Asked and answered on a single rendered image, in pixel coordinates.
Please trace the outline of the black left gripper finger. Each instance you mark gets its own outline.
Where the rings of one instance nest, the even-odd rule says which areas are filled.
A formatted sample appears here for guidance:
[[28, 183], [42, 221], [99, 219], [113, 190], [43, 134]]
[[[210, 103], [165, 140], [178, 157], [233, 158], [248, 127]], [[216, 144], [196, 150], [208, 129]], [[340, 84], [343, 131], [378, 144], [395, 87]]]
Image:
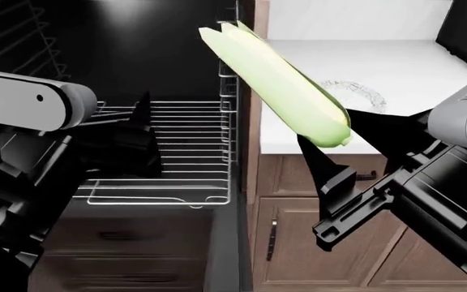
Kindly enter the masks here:
[[135, 174], [140, 177], [160, 177], [163, 170], [156, 133], [150, 126], [134, 126], [132, 145]]
[[135, 108], [129, 118], [129, 122], [143, 126], [150, 126], [151, 111], [151, 95], [149, 91], [146, 91], [135, 104]]

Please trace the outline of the brown wooden cabinet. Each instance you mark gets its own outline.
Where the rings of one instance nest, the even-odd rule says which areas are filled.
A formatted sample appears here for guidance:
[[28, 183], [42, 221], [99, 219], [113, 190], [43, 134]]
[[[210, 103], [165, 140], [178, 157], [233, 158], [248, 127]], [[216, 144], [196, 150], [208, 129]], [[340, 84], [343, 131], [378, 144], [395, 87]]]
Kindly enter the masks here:
[[[318, 85], [356, 82], [379, 93], [385, 114], [431, 110], [467, 85], [467, 63], [436, 43], [453, 0], [246, 0], [255, 33]], [[249, 202], [255, 292], [467, 292], [467, 273], [390, 211], [383, 210], [331, 251], [316, 245], [319, 197], [296, 134], [253, 99]], [[387, 158], [355, 131], [322, 148], [356, 174]], [[278, 221], [266, 261], [271, 221]]]

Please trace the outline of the green husked corn cob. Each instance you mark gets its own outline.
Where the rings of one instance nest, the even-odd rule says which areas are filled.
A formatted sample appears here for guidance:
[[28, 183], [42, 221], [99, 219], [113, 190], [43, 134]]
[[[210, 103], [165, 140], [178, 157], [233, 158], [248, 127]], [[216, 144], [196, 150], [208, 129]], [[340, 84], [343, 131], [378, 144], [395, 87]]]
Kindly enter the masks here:
[[352, 140], [344, 106], [282, 58], [242, 22], [198, 29], [202, 41], [264, 101], [294, 133], [318, 148]]

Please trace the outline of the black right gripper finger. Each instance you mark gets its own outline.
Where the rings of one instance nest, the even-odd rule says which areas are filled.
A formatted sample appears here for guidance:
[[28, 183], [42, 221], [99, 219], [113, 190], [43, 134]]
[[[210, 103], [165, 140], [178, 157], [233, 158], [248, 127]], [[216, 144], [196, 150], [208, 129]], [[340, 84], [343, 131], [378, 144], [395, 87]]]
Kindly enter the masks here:
[[338, 165], [304, 136], [297, 135], [297, 140], [319, 197], [319, 216], [334, 216], [358, 196], [356, 171]]
[[387, 158], [385, 174], [411, 165], [410, 153], [416, 155], [435, 143], [436, 138], [426, 131], [429, 113], [426, 110], [412, 116], [394, 116], [348, 111], [352, 131]]

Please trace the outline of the dark glass oven door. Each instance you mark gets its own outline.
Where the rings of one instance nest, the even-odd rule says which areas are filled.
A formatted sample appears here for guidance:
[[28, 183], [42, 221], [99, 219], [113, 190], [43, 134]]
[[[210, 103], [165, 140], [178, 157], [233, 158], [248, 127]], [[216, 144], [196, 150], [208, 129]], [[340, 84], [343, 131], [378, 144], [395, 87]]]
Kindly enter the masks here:
[[249, 292], [236, 229], [220, 210], [66, 217], [28, 292]]

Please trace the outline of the black oven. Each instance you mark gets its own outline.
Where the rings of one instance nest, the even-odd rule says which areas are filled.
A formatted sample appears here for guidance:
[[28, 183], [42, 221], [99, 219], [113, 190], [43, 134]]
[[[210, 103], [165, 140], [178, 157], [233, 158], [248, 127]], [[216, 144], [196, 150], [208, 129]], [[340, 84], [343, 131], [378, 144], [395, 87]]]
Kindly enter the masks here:
[[[220, 28], [241, 18], [240, 0], [30, 0], [45, 10], [70, 79], [94, 91], [99, 114], [129, 113], [149, 91], [152, 101], [222, 101], [219, 59], [198, 29]], [[232, 170], [238, 189], [238, 96]]]

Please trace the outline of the clear glass plate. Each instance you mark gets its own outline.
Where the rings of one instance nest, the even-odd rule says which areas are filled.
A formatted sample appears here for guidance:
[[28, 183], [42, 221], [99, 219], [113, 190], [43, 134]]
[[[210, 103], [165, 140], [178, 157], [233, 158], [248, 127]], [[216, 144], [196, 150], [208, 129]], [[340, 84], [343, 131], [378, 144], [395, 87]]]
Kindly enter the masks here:
[[356, 82], [325, 80], [319, 84], [346, 109], [385, 114], [387, 102], [373, 89]]

